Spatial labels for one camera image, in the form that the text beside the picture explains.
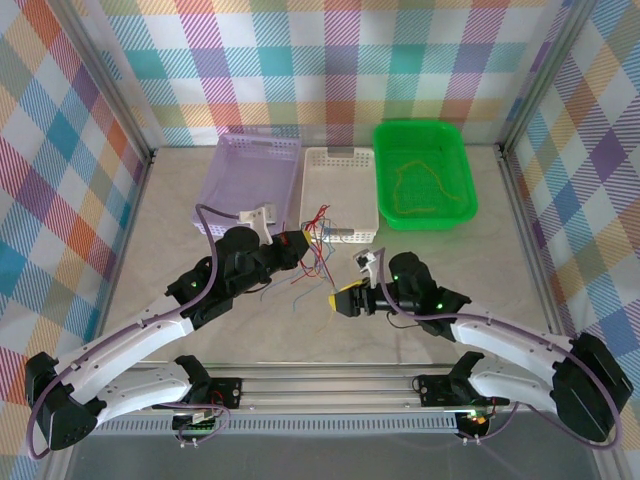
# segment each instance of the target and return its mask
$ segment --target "white plastic basket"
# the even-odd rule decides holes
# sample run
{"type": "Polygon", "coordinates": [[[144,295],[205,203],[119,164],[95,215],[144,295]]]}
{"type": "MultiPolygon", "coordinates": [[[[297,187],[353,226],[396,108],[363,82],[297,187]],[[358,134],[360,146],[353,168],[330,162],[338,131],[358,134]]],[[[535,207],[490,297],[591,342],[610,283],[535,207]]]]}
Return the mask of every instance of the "white plastic basket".
{"type": "Polygon", "coordinates": [[[371,148],[329,151],[308,148],[304,159],[300,226],[313,220],[318,209],[332,228],[323,236],[331,243],[371,243],[378,231],[376,162],[371,148]]]}

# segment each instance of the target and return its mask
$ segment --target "plaid fabric backdrop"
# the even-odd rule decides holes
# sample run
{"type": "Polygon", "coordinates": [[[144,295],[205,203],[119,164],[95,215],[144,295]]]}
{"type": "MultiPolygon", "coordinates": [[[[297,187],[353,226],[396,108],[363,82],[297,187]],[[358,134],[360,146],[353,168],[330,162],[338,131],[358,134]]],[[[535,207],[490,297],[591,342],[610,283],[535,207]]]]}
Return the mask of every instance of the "plaid fabric backdrop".
{"type": "Polygon", "coordinates": [[[227,131],[370,145],[384,119],[420,117],[494,143],[561,3],[75,1],[150,141],[171,146],[227,131]]]}
{"type": "Polygon", "coordinates": [[[639,26],[637,0],[597,4],[514,162],[566,329],[602,338],[636,386],[624,421],[637,478],[639,26]]]}
{"type": "Polygon", "coordinates": [[[524,81],[522,82],[522,86],[520,87],[518,96],[515,102],[513,102],[513,105],[511,106],[511,110],[507,115],[507,120],[504,122],[504,125],[502,126],[502,130],[500,131],[500,135],[497,139],[499,143],[502,143],[505,140],[507,134],[511,130],[513,121],[515,120],[516,116],[520,112],[522,103],[525,101],[525,99],[529,95],[529,92],[531,91],[531,87],[533,86],[533,83],[538,75],[538,72],[540,71],[540,67],[542,67],[545,60],[547,59],[547,56],[551,51],[551,47],[553,43],[556,41],[556,39],[558,38],[558,34],[562,30],[562,27],[564,26],[564,23],[567,20],[567,17],[569,15],[569,12],[571,11],[571,8],[575,5],[575,2],[576,0],[562,1],[562,6],[560,7],[560,10],[558,10],[556,17],[553,20],[553,24],[551,25],[551,28],[549,28],[549,31],[547,32],[547,36],[545,37],[544,42],[542,43],[542,47],[540,47],[540,50],[538,51],[538,55],[536,55],[535,60],[531,64],[531,67],[529,68],[529,71],[527,72],[524,78],[524,81]]]}
{"type": "Polygon", "coordinates": [[[45,0],[0,0],[0,478],[32,478],[24,365],[88,340],[142,163],[45,0]]]}

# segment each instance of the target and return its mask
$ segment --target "white bracket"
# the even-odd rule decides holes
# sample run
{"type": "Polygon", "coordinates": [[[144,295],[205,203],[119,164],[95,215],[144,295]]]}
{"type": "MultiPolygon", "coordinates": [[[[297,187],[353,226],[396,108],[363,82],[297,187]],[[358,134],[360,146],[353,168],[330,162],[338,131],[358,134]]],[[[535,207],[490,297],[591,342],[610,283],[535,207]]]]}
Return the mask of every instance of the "white bracket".
{"type": "Polygon", "coordinates": [[[273,240],[268,225],[276,223],[276,206],[273,203],[265,203],[255,210],[239,212],[238,223],[248,224],[260,237],[260,245],[271,245],[273,240]]]}
{"type": "Polygon", "coordinates": [[[369,250],[362,250],[353,256],[354,260],[360,267],[360,273],[367,273],[369,276],[369,285],[376,288],[378,284],[378,257],[369,250]]]}

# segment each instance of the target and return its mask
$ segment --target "blue wire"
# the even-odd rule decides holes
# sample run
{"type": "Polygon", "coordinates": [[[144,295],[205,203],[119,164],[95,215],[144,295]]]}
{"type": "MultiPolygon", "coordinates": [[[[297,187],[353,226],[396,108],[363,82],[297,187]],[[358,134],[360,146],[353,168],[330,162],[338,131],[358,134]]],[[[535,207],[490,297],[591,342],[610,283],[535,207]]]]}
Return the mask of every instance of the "blue wire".
{"type": "Polygon", "coordinates": [[[324,281],[318,283],[317,285],[311,287],[309,290],[307,290],[306,292],[304,292],[301,295],[298,295],[295,300],[293,301],[293,311],[296,311],[296,303],[298,302],[298,300],[300,300],[302,297],[304,297],[305,295],[310,294],[311,292],[313,292],[316,288],[321,287],[322,285],[324,285],[324,281]]]}
{"type": "Polygon", "coordinates": [[[296,270],[294,272],[293,275],[288,276],[287,278],[283,278],[282,280],[278,280],[277,282],[271,283],[271,285],[269,285],[267,288],[265,288],[262,293],[260,294],[260,301],[262,301],[262,297],[264,296],[265,293],[267,293],[270,289],[272,289],[273,287],[275,287],[276,285],[280,285],[281,283],[286,282],[287,280],[293,280],[295,277],[297,277],[298,275],[300,275],[300,273],[302,273],[302,270],[296,270]]]}
{"type": "MultiPolygon", "coordinates": [[[[325,263],[329,260],[329,258],[331,257],[331,255],[336,251],[336,249],[334,248],[334,246],[331,244],[330,241],[327,241],[328,238],[330,238],[330,229],[332,228],[332,224],[333,222],[330,219],[327,218],[323,218],[322,222],[320,223],[321,228],[320,228],[320,239],[319,241],[324,243],[325,245],[327,245],[328,249],[329,249],[329,253],[327,254],[327,256],[324,258],[324,262],[319,260],[319,256],[320,256],[320,252],[318,247],[316,247],[315,245],[311,245],[311,250],[314,253],[314,263],[313,263],[313,270],[316,272],[316,275],[318,275],[318,277],[320,279],[322,279],[322,281],[314,286],[311,286],[307,291],[301,293],[300,295],[298,295],[292,303],[292,307],[293,307],[293,311],[296,311],[296,303],[298,302],[298,300],[300,300],[301,298],[303,298],[304,296],[310,294],[311,292],[313,292],[315,289],[317,289],[318,287],[322,286],[322,284],[328,280],[329,275],[327,272],[327,267],[325,265],[325,263]],[[329,223],[329,229],[325,228],[325,222],[329,223]]],[[[283,278],[282,280],[279,280],[275,283],[272,283],[271,285],[269,285],[267,288],[265,288],[262,293],[260,294],[260,301],[262,301],[264,294],[267,293],[267,291],[269,291],[271,288],[280,285],[281,283],[284,283],[288,280],[294,280],[296,279],[296,277],[299,277],[301,273],[304,273],[303,270],[298,270],[296,271],[293,275],[290,275],[289,277],[283,278]]]]}

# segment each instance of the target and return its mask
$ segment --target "gray floor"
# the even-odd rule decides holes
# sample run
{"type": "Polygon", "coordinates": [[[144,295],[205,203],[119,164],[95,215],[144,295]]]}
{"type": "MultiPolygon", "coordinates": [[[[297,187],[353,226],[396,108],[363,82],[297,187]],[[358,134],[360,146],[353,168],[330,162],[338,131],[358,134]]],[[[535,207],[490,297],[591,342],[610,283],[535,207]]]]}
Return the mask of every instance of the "gray floor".
{"type": "Polygon", "coordinates": [[[600,478],[588,451],[531,414],[518,414],[488,440],[491,450],[456,440],[450,434],[221,435],[182,450],[168,436],[96,435],[77,447],[67,480],[600,478]]]}
{"type": "MultiPolygon", "coordinates": [[[[204,236],[191,224],[193,205],[213,148],[160,149],[140,206],[106,330],[130,321],[164,294],[166,286],[207,255],[204,236]]],[[[469,223],[449,231],[391,230],[381,218],[373,249],[387,260],[412,251],[439,284],[470,296],[497,316],[548,331],[530,280],[518,231],[491,147],[468,147],[479,210],[469,223]]],[[[297,224],[298,177],[288,225],[297,224]]],[[[362,244],[336,245],[327,262],[339,287],[362,277],[352,256],[362,244]]],[[[278,282],[290,272],[274,276],[278,282]]],[[[331,289],[322,285],[293,301],[316,280],[283,282],[263,295],[243,296],[233,310],[198,332],[154,352],[149,360],[195,355],[204,363],[455,363],[467,350],[419,329],[391,328],[384,315],[331,315],[331,289]]]]}

